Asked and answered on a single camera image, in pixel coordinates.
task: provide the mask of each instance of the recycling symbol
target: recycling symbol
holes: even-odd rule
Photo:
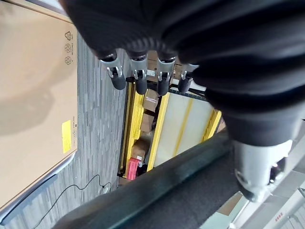
[[[70,52],[71,52],[71,45],[70,45],[70,44],[66,44],[66,45],[65,45],[65,51],[66,51],[67,53],[70,53]]]
[[[66,37],[69,41],[71,41],[71,37],[72,37],[71,32],[70,32],[70,31],[66,32],[66,33],[65,33],[65,37]]]
[[[71,59],[70,56],[66,56],[66,57],[65,57],[65,63],[66,63],[67,65],[69,65],[69,64],[72,63],[72,59]]]

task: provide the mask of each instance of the yellow shelf frame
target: yellow shelf frame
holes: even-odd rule
[[[129,159],[131,157],[132,154],[132,146],[134,144],[134,142],[136,140],[138,140],[140,138],[140,134],[141,134],[141,123],[142,123],[142,118],[143,118],[143,113],[144,113],[144,108],[142,106],[143,104],[143,100],[144,100],[144,95],[140,95],[136,92],[135,90],[135,84],[132,83],[131,85],[132,87],[132,92],[129,96],[131,96],[132,98],[132,104],[130,104],[132,106],[131,110],[130,110],[130,114],[131,115],[131,122],[130,122],[130,130],[127,133],[127,138],[126,141],[128,142],[127,144],[127,156],[126,156],[126,170],[125,170],[125,174],[127,174],[127,170],[128,170],[128,162]]]
[[[202,141],[206,141],[214,135],[220,119],[221,119],[221,111],[212,110],[212,114],[206,125],[205,132],[202,137]]]
[[[123,144],[125,146],[124,152],[127,153],[125,174],[127,174],[128,163],[129,163],[129,159],[131,158],[131,154],[132,154],[132,146],[133,146],[134,142],[140,138],[140,134],[141,134],[140,128],[141,128],[141,123],[142,123],[142,118],[143,118],[143,113],[144,113],[144,108],[142,106],[143,101],[144,101],[144,95],[140,95],[136,92],[135,84],[133,84],[133,83],[130,86],[130,92],[129,92],[128,96],[129,96],[128,102],[130,104],[127,104],[127,109],[129,112],[128,112],[128,117],[126,118],[126,120],[129,120],[130,123],[127,125],[127,128],[125,128],[125,138],[124,138],[125,144]],[[150,156],[149,156],[147,171],[153,169],[169,96],[170,96],[170,93],[167,93],[166,95],[162,96],[162,98],[161,98],[160,110],[159,110],[159,114],[158,114],[156,129],[155,129],[154,135],[153,135],[152,147],[151,147],[151,152],[150,152]]]
[[[159,110],[158,119],[157,119],[157,125],[156,125],[156,129],[154,131],[153,140],[152,140],[152,147],[151,147],[151,153],[149,156],[147,172],[149,170],[153,169],[154,161],[156,159],[157,149],[158,149],[158,145],[159,145],[160,135],[161,135],[162,127],[163,127],[163,122],[164,122],[164,117],[165,117],[169,97],[170,97],[169,92],[166,95],[162,96],[160,110]]]

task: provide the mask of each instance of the white panel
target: white panel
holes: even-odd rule
[[[189,100],[181,95],[170,95],[154,167],[172,158]]]
[[[201,142],[212,110],[213,108],[208,102],[194,99],[178,154]]]

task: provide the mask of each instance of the metal bracket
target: metal bracket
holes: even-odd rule
[[[106,68],[110,78],[114,78],[117,75],[118,78],[123,76],[122,65],[119,58],[116,58],[114,61],[106,62],[100,60],[103,67]]]
[[[166,81],[168,82],[173,74],[174,66],[175,66],[175,60],[173,60],[172,62],[166,63],[166,62],[160,61],[160,59],[158,58],[158,60],[157,60],[158,80],[162,81],[162,74],[167,73]]]
[[[192,73],[196,68],[198,68],[199,65],[194,64],[183,64],[181,69],[181,79],[185,80],[186,74]]]
[[[141,61],[136,61],[134,59],[130,59],[130,62],[131,62],[131,68],[132,68],[134,78],[136,80],[138,80],[139,79],[138,71],[142,70],[142,78],[146,79],[147,65],[148,65],[147,56],[145,57],[144,60],[141,60]]]

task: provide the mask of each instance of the yellow stripe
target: yellow stripe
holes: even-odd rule
[[[178,139],[177,139],[177,142],[176,142],[176,147],[175,147],[175,150],[173,152],[173,156],[177,156],[177,153],[178,153],[178,150],[179,150],[179,146],[180,146],[180,143],[181,143],[181,139],[182,139],[185,127],[186,127],[187,119],[188,119],[188,117],[190,115],[190,111],[191,111],[192,106],[193,106],[193,102],[194,102],[194,100],[190,99],[189,103],[187,105],[186,112],[185,112],[185,115],[184,115],[184,118],[183,118],[183,122],[182,122],[182,126],[180,128],[180,132],[179,132]]]
[[[213,110],[211,114],[211,118],[206,125],[205,132],[202,137],[202,141],[206,141],[207,139],[209,139],[214,135],[218,123],[220,121],[220,118],[221,118],[221,111]]]
[[[124,157],[125,152],[127,151],[126,141],[128,141],[127,130],[129,129],[129,117],[130,117],[130,106],[131,106],[131,94],[132,94],[132,83],[128,85],[128,94],[127,94],[127,106],[126,106],[126,118],[125,118],[125,129],[124,129],[124,139],[123,139],[123,149],[122,149],[122,157],[121,157],[121,169],[124,167]]]
[[[164,122],[164,117],[165,117],[169,97],[170,97],[170,93],[167,93],[166,95],[162,96],[157,125],[156,125],[156,129],[155,129],[154,135],[153,135],[151,154],[149,156],[147,171],[153,169],[154,161],[156,159],[158,144],[159,144],[159,140],[160,140],[160,135],[161,135],[161,131],[162,131],[162,126],[163,126],[163,122]]]
[[[127,156],[126,156],[126,170],[125,174],[127,174],[128,169],[128,162],[132,155],[132,146],[135,142],[135,140],[140,138],[141,134],[141,122],[143,117],[143,100],[144,95],[138,94],[135,90],[135,84],[132,84],[132,109],[131,109],[131,122],[130,122],[130,132],[129,132],[129,140],[128,140],[128,146],[127,146]]]

